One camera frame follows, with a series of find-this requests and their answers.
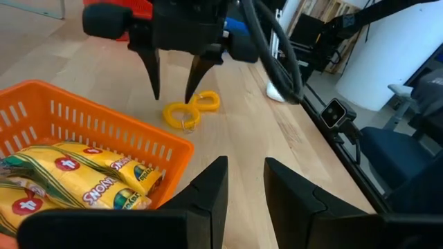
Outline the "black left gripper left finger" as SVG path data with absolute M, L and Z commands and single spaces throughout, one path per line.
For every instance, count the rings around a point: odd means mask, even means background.
M 19 226 L 19 249 L 222 249 L 228 158 L 155 210 L 49 210 Z

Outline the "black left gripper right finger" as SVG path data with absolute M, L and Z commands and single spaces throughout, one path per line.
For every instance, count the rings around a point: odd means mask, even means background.
M 274 158 L 264 188 L 279 249 L 443 249 L 443 216 L 368 214 Z

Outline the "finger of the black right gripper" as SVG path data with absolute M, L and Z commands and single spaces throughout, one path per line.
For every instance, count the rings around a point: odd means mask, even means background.
M 190 68 L 190 74 L 186 84 L 185 103 L 189 103 L 195 90 L 199 86 L 204 75 L 214 66 L 221 65 L 221 55 L 199 55 L 194 56 Z
M 142 49 L 138 51 L 138 55 L 142 59 L 150 78 L 154 98 L 159 100 L 161 86 L 159 51 L 157 49 Z

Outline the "yellow coil wristband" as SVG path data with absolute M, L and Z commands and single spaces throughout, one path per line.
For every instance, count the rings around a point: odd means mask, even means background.
M 209 99 L 210 102 L 202 102 L 203 99 Z M 191 97 L 190 104 L 199 111 L 216 111 L 220 107 L 221 101 L 216 92 L 202 91 Z
M 181 119 L 175 118 L 174 113 L 182 112 Z M 199 110 L 191 105 L 182 102 L 173 102 L 166 105 L 162 111 L 163 119 L 175 129 L 181 129 L 184 132 L 193 132 L 201 121 Z

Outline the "blue plastic basket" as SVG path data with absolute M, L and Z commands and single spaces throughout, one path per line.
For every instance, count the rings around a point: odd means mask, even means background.
M 228 37 L 250 37 L 246 24 L 234 18 L 227 17 L 224 21 L 224 38 Z

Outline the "orange plastic basket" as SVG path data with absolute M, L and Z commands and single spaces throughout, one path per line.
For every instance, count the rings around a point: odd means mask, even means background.
M 165 172 L 152 195 L 169 201 L 192 157 L 192 144 L 166 131 L 39 80 L 0 90 L 0 160 L 32 145 L 81 142 Z

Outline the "dark blue office chair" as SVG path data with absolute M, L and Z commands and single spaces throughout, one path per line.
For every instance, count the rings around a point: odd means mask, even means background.
M 384 196 L 406 189 L 443 191 L 443 82 L 418 84 L 411 93 L 419 109 L 413 135 L 364 127 L 362 152 L 387 187 Z

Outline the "white earbuds case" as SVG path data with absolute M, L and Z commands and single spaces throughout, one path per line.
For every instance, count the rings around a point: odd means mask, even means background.
M 284 98 L 278 93 L 271 81 L 268 81 L 266 85 L 266 95 L 277 102 L 285 102 Z

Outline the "wooden pallet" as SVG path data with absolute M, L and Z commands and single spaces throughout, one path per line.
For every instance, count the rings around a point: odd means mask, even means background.
M 305 0 L 302 5 L 301 13 L 320 19 L 326 23 L 339 15 L 351 14 L 359 10 L 359 7 L 347 0 Z M 337 51 L 339 52 L 341 59 L 339 59 L 337 53 L 335 53 L 332 58 L 334 63 L 329 63 L 327 65 L 325 69 L 326 72 L 331 74 L 341 74 L 343 72 L 345 63 L 350 58 L 351 50 L 354 48 L 359 37 L 360 34 L 356 33 L 340 44 Z

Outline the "white panel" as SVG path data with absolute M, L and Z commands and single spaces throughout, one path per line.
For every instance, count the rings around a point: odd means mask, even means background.
M 411 6 L 378 21 L 336 85 L 348 102 L 379 111 L 443 44 L 443 0 Z

